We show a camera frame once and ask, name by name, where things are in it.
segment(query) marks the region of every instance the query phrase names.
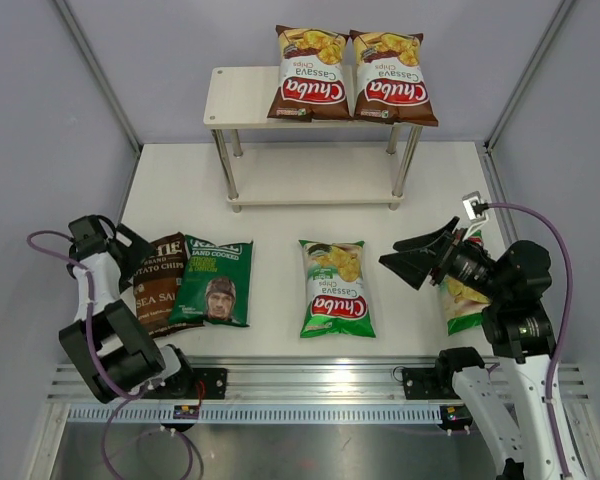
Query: shelf top board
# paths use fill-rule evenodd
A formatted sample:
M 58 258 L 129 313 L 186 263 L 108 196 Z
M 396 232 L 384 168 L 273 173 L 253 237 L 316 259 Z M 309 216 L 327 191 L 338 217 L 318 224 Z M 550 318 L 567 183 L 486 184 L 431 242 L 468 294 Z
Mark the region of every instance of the shelf top board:
M 345 65 L 344 84 L 349 112 L 355 108 L 353 68 Z M 278 89 L 278 67 L 219 67 L 213 69 L 204 124 L 209 129 L 386 127 L 359 120 L 294 120 L 267 118 Z
M 244 145 L 245 152 L 256 148 L 265 147 Z M 150 144 L 142 152 L 122 221 L 150 241 L 177 231 L 219 245 L 254 240 L 251 326 L 205 326 L 158 339 L 159 345 L 172 343 L 196 356 L 314 358 L 436 356 L 445 348 L 470 345 L 490 356 L 480 328 L 447 335 L 436 288 L 425 284 L 415 291 L 378 263 L 395 241 L 437 230 L 454 215 L 467 224 L 462 196 L 475 190 L 488 195 L 473 143 L 420 142 L 396 211 L 387 205 L 303 205 L 244 207 L 233 213 L 213 144 Z M 497 258 L 504 241 L 496 219 L 482 232 Z M 300 338 L 306 299 L 299 239 L 366 242 L 362 267 L 377 338 Z M 131 289 L 123 298 L 133 309 Z

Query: metal shelf leg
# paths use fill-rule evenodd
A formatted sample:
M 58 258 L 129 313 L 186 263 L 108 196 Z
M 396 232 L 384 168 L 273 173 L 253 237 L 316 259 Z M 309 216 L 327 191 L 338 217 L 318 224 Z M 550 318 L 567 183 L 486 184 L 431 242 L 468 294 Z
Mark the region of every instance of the metal shelf leg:
M 400 135 L 400 126 L 394 125 L 391 127 L 391 135 L 389 135 L 389 145 L 387 145 L 387 153 L 393 155 L 396 153 L 396 145 L 398 144 L 398 136 Z
M 233 150 L 233 156 L 240 158 L 243 155 L 242 145 L 240 145 L 240 136 L 237 130 L 229 130 L 229 136 L 231 137 L 231 149 Z
M 231 162 L 229 161 L 229 154 L 227 153 L 227 145 L 224 142 L 224 134 L 222 133 L 222 130 L 211 130 L 211 135 L 213 135 L 213 140 L 216 142 L 216 148 L 218 149 L 222 171 L 224 172 L 224 178 L 227 181 L 229 199 L 235 200 L 238 198 L 238 189 L 236 188 L 236 181 L 233 178 Z M 242 210 L 240 205 L 232 205 L 231 208 L 236 213 L 239 213 Z
M 402 163 L 400 164 L 400 168 L 398 169 L 396 182 L 394 183 L 393 190 L 391 191 L 391 194 L 396 198 L 402 197 L 402 193 L 404 192 L 404 182 L 407 179 L 407 172 L 409 171 L 409 167 L 411 166 L 413 154 L 416 151 L 416 146 L 418 145 L 418 140 L 420 140 L 421 133 L 421 126 L 414 125 L 413 127 L 411 127 L 411 131 L 409 132 L 409 139 L 407 140 L 407 146 L 404 148 Z M 400 204 L 397 202 L 390 203 L 389 208 L 391 210 L 396 210 L 399 205 Z

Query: shelf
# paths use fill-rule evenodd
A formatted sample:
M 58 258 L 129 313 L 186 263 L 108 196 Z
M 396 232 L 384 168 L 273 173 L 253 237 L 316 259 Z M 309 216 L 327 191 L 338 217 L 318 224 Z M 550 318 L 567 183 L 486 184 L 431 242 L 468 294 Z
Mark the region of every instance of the shelf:
M 217 162 L 215 152 L 210 161 Z M 398 203 L 399 155 L 369 143 L 272 143 L 230 156 L 240 196 L 235 205 Z
M 380 152 L 384 147 L 368 146 Z M 244 145 L 245 154 L 262 148 Z M 213 357 L 421 357 L 467 345 L 491 355 L 481 329 L 447 336 L 436 289 L 425 285 L 414 291 L 378 263 L 396 240 L 436 230 L 454 215 L 465 219 L 461 198 L 475 190 L 488 193 L 473 143 L 421 142 L 407 176 L 403 205 L 396 211 L 386 205 L 305 205 L 235 214 L 226 202 L 215 145 L 146 145 L 122 221 L 148 240 L 180 230 L 219 244 L 255 241 L 251 327 L 178 332 L 159 339 L 161 346 L 172 343 L 186 354 Z M 503 253 L 495 219 L 483 234 L 494 257 Z M 366 241 L 363 271 L 377 338 L 300 338 L 306 307 L 301 238 Z M 130 290 L 125 293 L 134 308 L 133 295 Z
M 355 107 L 352 67 L 343 68 L 349 112 Z M 278 89 L 278 67 L 221 67 L 211 73 L 204 124 L 209 129 L 387 127 L 365 121 L 298 122 L 267 118 Z

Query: purple cable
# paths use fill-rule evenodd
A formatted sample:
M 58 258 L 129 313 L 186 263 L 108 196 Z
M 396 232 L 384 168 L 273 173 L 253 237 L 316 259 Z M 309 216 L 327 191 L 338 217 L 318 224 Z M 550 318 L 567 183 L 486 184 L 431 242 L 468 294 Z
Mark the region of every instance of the purple cable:
M 69 257 L 68 255 L 63 255 L 62 253 L 54 252 L 53 250 L 49 250 L 47 248 L 40 247 L 40 246 L 36 245 L 35 243 L 33 243 L 33 239 L 40 235 L 54 235 L 56 237 L 64 238 L 65 240 L 73 242 L 73 239 L 69 235 L 66 235 L 62 232 L 57 232 L 55 230 L 39 230 L 39 231 L 33 232 L 27 236 L 27 245 L 29 245 L 32 249 L 34 249 L 38 252 L 41 252 L 41 253 L 44 253 L 51 257 L 57 258 L 59 260 L 62 260 L 63 262 L 67 262 L 67 263 L 73 265 L 74 267 L 81 268 L 85 271 L 85 277 L 87 278 L 87 285 L 88 285 L 87 301 L 89 302 L 87 304 L 87 318 L 85 319 L 85 323 L 86 323 L 86 327 L 87 327 L 86 328 L 86 337 L 87 337 L 87 346 L 89 348 L 89 355 L 91 356 L 91 360 L 93 361 L 93 364 L 95 365 L 96 370 L 98 371 L 98 373 L 100 374 L 100 376 L 102 377 L 104 382 L 107 384 L 107 386 L 113 392 L 115 392 L 119 397 L 122 397 L 125 399 L 124 402 L 122 402 L 120 405 L 118 405 L 118 407 L 116 407 L 113 414 L 107 420 L 107 424 L 105 426 L 104 433 L 102 434 L 100 450 L 102 453 L 102 459 L 104 460 L 104 463 L 105 463 L 107 469 L 109 470 L 109 472 L 111 472 L 111 474 L 114 476 L 114 478 L 116 478 L 118 480 L 124 480 L 118 474 L 118 472 L 113 468 L 113 465 L 111 464 L 111 461 L 110 461 L 109 457 L 107 456 L 107 451 L 105 448 L 105 440 L 106 440 L 107 432 L 109 430 L 109 426 L 113 422 L 113 419 L 118 415 L 118 412 L 120 412 L 120 410 L 122 410 L 122 408 L 125 407 L 127 404 L 129 404 L 131 401 L 141 398 L 147 391 L 148 383 L 146 385 L 144 385 L 142 388 L 140 388 L 140 391 L 138 392 L 138 394 L 130 395 L 127 392 L 125 392 L 124 390 L 122 390 L 120 387 L 118 387 L 115 384 L 115 382 L 111 379 L 111 377 L 109 377 L 106 370 L 102 366 L 102 362 L 100 362 L 100 357 L 98 357 L 98 352 L 96 350 L 95 342 L 93 340 L 93 302 L 94 302 L 94 297 L 95 297 L 95 286 L 94 286 L 94 282 L 93 282 L 93 275 L 91 274 L 91 271 L 87 268 L 86 265 L 78 262 L 77 260 L 74 260 L 73 258 Z M 181 480 L 184 480 L 189 476 L 189 474 L 191 473 L 191 470 L 193 469 L 193 453 L 191 451 L 191 448 L 189 447 L 189 442 L 187 441 L 187 437 L 185 437 L 180 432 L 175 432 L 175 433 L 178 434 L 178 437 L 187 445 L 187 451 L 189 452 L 189 467 L 187 468 L 187 472 L 181 479 Z
M 118 416 L 118 413 L 120 413 L 120 410 L 126 407 L 133 400 L 134 399 L 127 398 L 116 407 L 113 413 L 109 416 L 109 419 L 107 420 L 107 423 L 104 426 L 104 432 L 102 433 L 102 439 L 100 440 L 100 453 L 102 455 L 102 459 L 104 460 L 104 464 L 107 467 L 107 470 L 109 470 L 109 473 L 111 473 L 111 475 L 113 475 L 113 478 L 115 478 L 116 480 L 124 480 L 124 478 L 114 468 L 113 464 L 111 463 L 111 460 L 107 455 L 107 433 L 109 433 L 109 428 L 111 427 L 114 418 L 116 418 Z M 182 477 L 180 477 L 180 480 L 186 480 L 187 477 L 189 477 L 189 475 L 191 474 L 191 470 L 193 470 L 193 451 L 191 450 L 191 446 L 189 445 L 189 440 L 187 439 L 187 437 L 184 436 L 184 434 L 178 432 L 177 430 L 173 430 L 173 433 L 175 433 L 187 447 L 187 454 L 189 455 L 189 465 L 187 466 L 187 471 L 184 472 L 184 475 Z
M 556 238 L 558 245 L 560 246 L 560 251 L 562 252 L 562 256 L 564 258 L 564 266 L 567 275 L 567 293 L 564 300 L 564 309 L 562 310 L 562 322 L 560 324 L 560 333 L 558 334 L 558 341 L 556 342 L 556 348 L 553 352 L 553 356 L 551 357 L 551 362 L 549 363 L 549 370 L 547 371 L 547 379 L 545 381 L 545 398 L 547 399 L 547 413 L 549 414 L 549 423 L 551 424 L 551 432 L 553 433 L 553 440 L 556 444 L 556 451 L 558 453 L 558 460 L 560 461 L 560 468 L 562 469 L 562 474 L 565 477 L 571 476 L 571 472 L 569 471 L 569 465 L 567 463 L 567 456 L 564 453 L 564 446 L 562 445 L 562 440 L 560 438 L 560 430 L 558 428 L 558 418 L 556 416 L 556 410 L 551 403 L 553 400 L 553 379 L 556 374 L 556 370 L 558 368 L 558 362 L 560 361 L 560 355 L 562 354 L 562 350 L 564 349 L 565 338 L 567 336 L 567 327 L 569 326 L 569 313 L 571 312 L 571 299 L 573 297 L 573 269 L 571 268 L 571 257 L 569 256 L 569 252 L 567 250 L 567 245 L 564 243 L 564 239 L 558 229 L 549 221 L 541 213 L 536 212 L 535 210 L 523 207 L 522 205 L 515 205 L 511 203 L 489 203 L 489 208 L 504 208 L 508 210 L 517 210 L 519 212 L 524 212 L 532 217 L 537 218 L 542 223 L 544 223 L 553 236 Z

